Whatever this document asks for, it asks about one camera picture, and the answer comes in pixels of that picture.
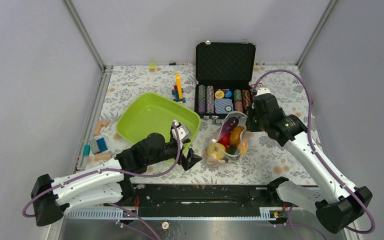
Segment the purple eggplant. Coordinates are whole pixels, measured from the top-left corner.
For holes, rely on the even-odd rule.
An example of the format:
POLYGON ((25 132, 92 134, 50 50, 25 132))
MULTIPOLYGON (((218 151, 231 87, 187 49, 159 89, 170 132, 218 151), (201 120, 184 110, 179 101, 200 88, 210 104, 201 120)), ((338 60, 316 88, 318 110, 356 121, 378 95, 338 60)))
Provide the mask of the purple eggplant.
POLYGON ((221 126, 218 141, 229 135, 239 124, 239 118, 236 116, 228 118, 221 126))

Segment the brown potato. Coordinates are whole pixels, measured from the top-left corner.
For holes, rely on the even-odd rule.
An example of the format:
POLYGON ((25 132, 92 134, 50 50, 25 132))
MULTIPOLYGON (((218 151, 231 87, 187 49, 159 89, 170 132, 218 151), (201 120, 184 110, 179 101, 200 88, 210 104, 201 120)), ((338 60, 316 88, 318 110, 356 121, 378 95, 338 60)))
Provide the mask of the brown potato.
POLYGON ((231 146, 239 146, 242 141, 241 141, 241 135, 242 135, 242 132, 244 131, 244 127, 243 126, 237 126, 235 127, 232 132, 230 133, 230 136, 229 136, 229 144, 231 146))

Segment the red apple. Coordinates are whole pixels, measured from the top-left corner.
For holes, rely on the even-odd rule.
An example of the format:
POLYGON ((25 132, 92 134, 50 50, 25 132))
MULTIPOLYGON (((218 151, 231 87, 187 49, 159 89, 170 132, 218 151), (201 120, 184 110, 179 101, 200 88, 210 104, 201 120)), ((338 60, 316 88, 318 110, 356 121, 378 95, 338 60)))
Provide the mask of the red apple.
POLYGON ((225 147, 225 149, 227 150, 231 145, 230 145, 230 135, 225 135, 224 137, 222 137, 219 141, 218 141, 219 144, 223 145, 225 147))

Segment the clear zip top bag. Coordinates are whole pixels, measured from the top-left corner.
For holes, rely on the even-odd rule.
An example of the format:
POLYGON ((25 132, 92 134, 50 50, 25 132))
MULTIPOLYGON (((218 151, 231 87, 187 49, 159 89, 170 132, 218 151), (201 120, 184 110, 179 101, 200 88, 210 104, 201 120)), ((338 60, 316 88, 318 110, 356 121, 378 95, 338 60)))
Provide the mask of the clear zip top bag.
POLYGON ((229 113, 220 128, 209 139, 205 160, 209 165, 234 164, 248 151, 247 115, 240 111, 229 113))

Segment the yellow lemon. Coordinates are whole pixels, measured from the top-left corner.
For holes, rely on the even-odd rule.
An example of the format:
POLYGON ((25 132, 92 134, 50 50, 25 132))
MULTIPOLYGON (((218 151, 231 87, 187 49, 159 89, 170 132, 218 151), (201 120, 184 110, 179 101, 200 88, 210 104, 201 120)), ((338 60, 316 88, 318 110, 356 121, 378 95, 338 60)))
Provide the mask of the yellow lemon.
POLYGON ((224 162, 224 157, 226 154, 226 148, 223 144, 219 142, 211 142, 207 147, 207 154, 211 161, 222 161, 224 162))

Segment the orange yellow mango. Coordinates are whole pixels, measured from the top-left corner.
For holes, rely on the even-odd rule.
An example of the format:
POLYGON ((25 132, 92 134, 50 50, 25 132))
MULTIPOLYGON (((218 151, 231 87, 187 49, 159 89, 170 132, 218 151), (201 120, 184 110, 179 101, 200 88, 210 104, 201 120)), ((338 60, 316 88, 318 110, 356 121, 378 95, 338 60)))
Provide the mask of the orange yellow mango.
POLYGON ((237 148, 240 150, 240 154, 242 156, 245 155, 248 150, 248 140, 242 140, 241 143, 237 146, 237 148))

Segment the dark green avocado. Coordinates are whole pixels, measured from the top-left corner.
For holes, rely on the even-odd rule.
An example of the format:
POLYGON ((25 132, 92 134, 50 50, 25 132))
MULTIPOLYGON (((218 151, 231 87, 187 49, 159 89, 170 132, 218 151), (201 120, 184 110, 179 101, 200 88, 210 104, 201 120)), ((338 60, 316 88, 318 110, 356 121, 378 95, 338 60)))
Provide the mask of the dark green avocado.
POLYGON ((236 155, 238 151, 238 148, 236 146, 230 146, 227 150, 226 153, 229 155, 236 155))

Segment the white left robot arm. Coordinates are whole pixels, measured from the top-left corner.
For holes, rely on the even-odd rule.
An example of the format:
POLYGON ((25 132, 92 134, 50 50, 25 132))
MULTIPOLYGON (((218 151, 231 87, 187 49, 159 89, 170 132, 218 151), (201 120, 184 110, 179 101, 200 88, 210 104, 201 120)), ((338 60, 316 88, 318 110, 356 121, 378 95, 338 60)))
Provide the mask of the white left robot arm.
POLYGON ((59 221, 72 210, 107 203, 120 202, 124 206, 135 200, 132 177, 146 178, 148 166, 174 159, 184 171, 191 169, 202 157, 189 148, 190 131, 184 125, 172 127, 169 141, 160 133, 146 138, 123 150, 99 166, 72 175, 51 178, 44 174, 36 179, 29 205, 38 227, 59 221))

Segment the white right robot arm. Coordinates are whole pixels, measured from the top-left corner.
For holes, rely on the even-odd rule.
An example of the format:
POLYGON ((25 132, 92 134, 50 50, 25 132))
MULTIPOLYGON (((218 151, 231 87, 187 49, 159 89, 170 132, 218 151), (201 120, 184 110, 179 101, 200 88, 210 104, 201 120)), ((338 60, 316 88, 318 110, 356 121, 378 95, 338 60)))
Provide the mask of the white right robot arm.
POLYGON ((295 204, 314 214, 333 234, 365 213, 372 192, 345 177, 313 142, 304 123, 293 114, 285 115, 270 91, 257 93, 247 113, 247 130, 266 132, 300 162, 319 188, 319 191, 310 190, 279 177, 268 184, 266 198, 271 205, 295 204))

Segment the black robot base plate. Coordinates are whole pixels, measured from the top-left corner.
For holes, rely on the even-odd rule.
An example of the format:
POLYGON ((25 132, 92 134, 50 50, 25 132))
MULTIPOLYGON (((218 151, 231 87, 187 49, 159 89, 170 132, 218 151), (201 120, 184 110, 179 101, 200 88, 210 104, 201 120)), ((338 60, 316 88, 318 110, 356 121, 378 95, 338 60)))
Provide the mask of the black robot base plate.
POLYGON ((149 218, 263 218, 262 210, 284 214, 289 202, 275 199, 264 185, 122 184, 115 205, 149 218))

